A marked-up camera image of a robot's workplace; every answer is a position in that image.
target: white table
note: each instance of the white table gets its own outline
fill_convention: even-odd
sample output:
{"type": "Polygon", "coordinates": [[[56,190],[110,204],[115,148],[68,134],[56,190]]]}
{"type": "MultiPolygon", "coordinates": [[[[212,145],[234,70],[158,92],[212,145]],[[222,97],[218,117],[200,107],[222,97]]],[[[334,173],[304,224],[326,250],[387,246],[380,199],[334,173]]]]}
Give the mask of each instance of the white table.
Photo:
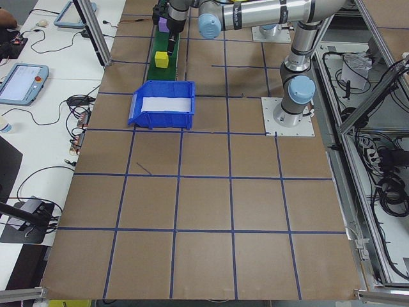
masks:
{"type": "MultiPolygon", "coordinates": [[[[102,31],[107,35],[115,35],[116,28],[103,24],[108,20],[117,24],[120,20],[125,0],[93,0],[97,4],[96,15],[102,31]]],[[[35,8],[51,11],[60,11],[66,0],[39,0],[35,8]]],[[[37,50],[58,49],[71,43],[72,35],[78,32],[76,29],[60,29],[53,25],[55,15],[34,11],[21,31],[32,29],[35,24],[46,19],[49,25],[44,29],[46,39],[35,47],[37,50]]],[[[10,71],[14,63],[30,63],[47,65],[50,68],[50,76],[45,82],[44,88],[37,99],[27,107],[40,123],[53,122],[58,117],[58,105],[69,96],[87,94],[97,87],[104,74],[89,39],[80,35],[75,37],[73,47],[59,52],[37,54],[30,49],[30,45],[42,37],[41,33],[26,33],[29,38],[28,44],[22,51],[19,59],[10,60],[6,65],[0,67],[0,77],[4,77],[10,71]]],[[[112,38],[106,38],[109,48],[112,47],[112,38]]],[[[0,105],[0,114],[15,106],[0,105]]],[[[12,124],[13,128],[9,134],[1,134],[5,140],[23,153],[22,165],[17,176],[11,197],[16,196],[19,185],[33,172],[48,166],[68,166],[64,159],[76,161],[77,156],[69,153],[71,138],[65,127],[65,120],[69,114],[66,104],[61,107],[61,119],[54,125],[37,126],[32,121],[30,114],[21,111],[12,111],[5,118],[12,124]]],[[[76,119],[71,116],[69,127],[75,127],[76,119]]],[[[65,199],[70,187],[73,172],[67,169],[48,169],[36,174],[24,185],[20,195],[30,197],[35,195],[55,201],[64,207],[65,199]]],[[[16,200],[9,200],[13,205],[16,200]]],[[[54,215],[60,215],[59,209],[54,209],[54,215]]],[[[8,217],[3,216],[0,222],[5,223],[8,217]]],[[[46,235],[44,245],[51,246],[54,241],[54,233],[46,235]]],[[[0,243],[0,290],[5,290],[12,270],[19,256],[22,244],[0,243]]]]}
{"type": "MultiPolygon", "coordinates": [[[[114,36],[116,28],[109,24],[103,24],[103,20],[116,25],[121,17],[125,0],[92,0],[96,3],[96,17],[102,33],[105,35],[114,36]]],[[[35,8],[41,8],[54,12],[59,12],[64,8],[65,0],[39,0],[35,8]]],[[[34,45],[37,51],[57,50],[71,44],[74,34],[79,32],[79,29],[59,28],[54,25],[56,19],[55,14],[34,11],[27,18],[21,28],[21,32],[31,29],[41,29],[45,32],[45,40],[34,45]],[[37,27],[38,21],[45,19],[49,25],[46,28],[37,27]]],[[[24,37],[29,41],[24,47],[18,59],[10,60],[12,64],[30,63],[47,65],[50,68],[50,78],[53,79],[73,79],[73,80],[101,80],[104,74],[103,68],[100,66],[96,57],[91,40],[83,38],[80,34],[76,35],[73,41],[73,46],[58,52],[48,52],[38,54],[33,51],[30,46],[43,38],[43,33],[28,32],[24,37]]],[[[108,48],[111,49],[113,38],[106,36],[108,48]]]]}

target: tablet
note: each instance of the tablet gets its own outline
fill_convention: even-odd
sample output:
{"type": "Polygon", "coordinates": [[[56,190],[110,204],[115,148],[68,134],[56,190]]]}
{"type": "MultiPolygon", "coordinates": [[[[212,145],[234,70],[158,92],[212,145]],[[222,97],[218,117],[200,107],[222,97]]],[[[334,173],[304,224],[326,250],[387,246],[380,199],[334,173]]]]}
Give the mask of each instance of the tablet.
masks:
{"type": "Polygon", "coordinates": [[[49,76],[45,65],[16,63],[0,85],[0,104],[28,106],[49,76]]]}
{"type": "MultiPolygon", "coordinates": [[[[96,11],[96,4],[91,3],[92,9],[96,11]]],[[[78,11],[73,3],[69,1],[57,16],[54,21],[54,25],[60,28],[74,28],[74,29],[83,29],[84,24],[82,23],[81,18],[79,17],[78,11]]]]}

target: yellow cube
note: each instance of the yellow cube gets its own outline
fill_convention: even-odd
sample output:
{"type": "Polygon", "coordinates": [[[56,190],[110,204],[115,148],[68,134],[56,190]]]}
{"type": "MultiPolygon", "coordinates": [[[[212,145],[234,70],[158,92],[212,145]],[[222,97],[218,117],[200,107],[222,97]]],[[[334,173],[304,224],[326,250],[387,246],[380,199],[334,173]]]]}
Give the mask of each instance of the yellow cube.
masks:
{"type": "Polygon", "coordinates": [[[169,56],[165,51],[155,53],[155,64],[157,68],[167,68],[169,66],[169,56]]]}

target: cardboard floor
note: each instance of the cardboard floor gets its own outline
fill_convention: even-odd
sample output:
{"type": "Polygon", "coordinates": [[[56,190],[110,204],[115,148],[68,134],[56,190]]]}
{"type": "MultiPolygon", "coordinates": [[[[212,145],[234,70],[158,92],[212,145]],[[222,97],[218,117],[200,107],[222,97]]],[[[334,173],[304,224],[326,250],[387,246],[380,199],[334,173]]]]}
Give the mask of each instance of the cardboard floor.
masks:
{"type": "Polygon", "coordinates": [[[156,1],[128,0],[42,285],[52,299],[353,299],[359,279],[318,126],[266,137],[289,45],[182,35],[192,130],[128,127],[156,1]]]}

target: blue plastic bin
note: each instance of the blue plastic bin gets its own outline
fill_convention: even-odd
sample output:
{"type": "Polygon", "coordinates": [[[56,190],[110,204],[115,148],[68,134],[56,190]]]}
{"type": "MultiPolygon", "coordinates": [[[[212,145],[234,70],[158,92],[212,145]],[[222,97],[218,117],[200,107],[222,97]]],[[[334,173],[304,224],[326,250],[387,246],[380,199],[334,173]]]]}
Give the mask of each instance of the blue plastic bin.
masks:
{"type": "Polygon", "coordinates": [[[128,125],[153,128],[192,128],[195,83],[192,81],[146,81],[132,97],[128,125]],[[190,111],[141,111],[144,97],[189,98],[190,111]]]}

